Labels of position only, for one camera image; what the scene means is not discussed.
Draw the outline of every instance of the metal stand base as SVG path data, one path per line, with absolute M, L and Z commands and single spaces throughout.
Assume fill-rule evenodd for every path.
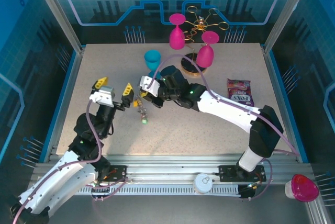
M 195 62 L 197 60 L 197 53 L 189 53 L 185 55 L 187 58 L 191 59 L 193 62 Z M 186 59 L 182 59 L 181 61 L 182 67 L 183 67 L 183 71 L 188 74 L 188 75 L 192 75 L 192 76 L 199 76 L 199 72 L 197 71 L 197 69 L 194 67 L 194 65 L 192 65 L 189 61 L 187 61 Z M 200 67 L 198 65 L 199 69 L 202 71 L 202 73 L 204 73 L 207 69 Z

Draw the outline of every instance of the black mount bracket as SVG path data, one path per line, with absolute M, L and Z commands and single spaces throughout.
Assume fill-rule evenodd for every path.
M 236 165 L 220 165 L 219 173 L 220 182 L 257 182 L 266 181 L 264 166 L 257 165 L 255 170 L 248 173 Z
M 115 182 L 127 176 L 127 166 L 110 165 L 109 172 L 102 178 L 102 182 Z

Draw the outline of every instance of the cable clip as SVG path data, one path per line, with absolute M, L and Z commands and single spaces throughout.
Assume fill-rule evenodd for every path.
M 252 108 L 251 108 L 251 107 L 249 107 L 249 110 L 248 110 L 248 112 L 247 112 L 248 116 L 250 116 L 250 115 L 251 115 L 251 112 L 252 112 Z

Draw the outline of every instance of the table surface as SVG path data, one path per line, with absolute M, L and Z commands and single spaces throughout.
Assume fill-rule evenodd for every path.
M 200 44 L 194 43 L 195 50 Z M 228 96 L 227 78 L 250 80 L 255 107 L 269 105 L 274 108 L 280 121 L 278 104 L 267 71 L 261 47 L 258 43 L 218 43 L 213 65 L 205 72 L 210 88 Z M 168 44 L 88 44 L 76 79 L 71 102 L 66 115 L 57 154 L 63 154 L 76 136 L 73 128 L 78 116 L 85 112 L 94 82 L 109 77 L 108 85 L 114 87 L 116 101 L 121 101 L 123 90 L 131 83 L 138 94 L 139 80 L 149 73 L 144 61 L 148 50 L 158 50 L 162 60 L 172 54 L 187 54 L 191 49 L 172 50 Z M 171 59 L 164 66 L 174 64 L 181 68 L 180 59 Z M 190 83 L 203 84 L 201 77 L 184 76 Z M 114 134 L 103 140 L 104 154 L 231 154 L 242 153 L 248 146 L 249 135 L 214 115 L 198 113 L 165 102 L 161 109 L 144 101 L 148 112 L 148 124 L 141 122 L 137 109 L 117 111 Z M 95 114 L 97 104 L 91 106 Z M 278 149 L 289 150 L 283 140 Z

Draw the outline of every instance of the small keychain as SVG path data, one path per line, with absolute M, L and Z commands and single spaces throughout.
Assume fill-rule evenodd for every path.
M 137 111 L 141 114 L 142 123 L 146 125 L 148 123 L 148 114 L 147 114 L 147 109 L 143 105 L 141 96 L 137 95 L 135 97 L 135 101 L 133 105 L 134 107 L 138 107 Z

